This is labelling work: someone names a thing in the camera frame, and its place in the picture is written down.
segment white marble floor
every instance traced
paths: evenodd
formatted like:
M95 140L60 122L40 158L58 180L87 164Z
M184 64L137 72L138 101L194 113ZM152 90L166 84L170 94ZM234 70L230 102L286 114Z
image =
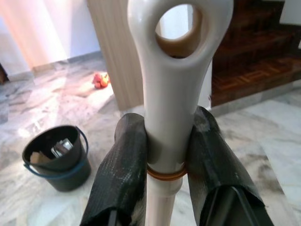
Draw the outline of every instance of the white marble floor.
M0 225L76 226L98 165L113 144L121 113L111 87L95 90L101 58L57 64L31 81L0 86ZM276 226L301 224L301 85L288 94L217 118L225 139L247 168ZM22 151L57 125L79 126L89 144L92 174L60 193L23 167ZM175 201L173 226L195 225L187 178Z

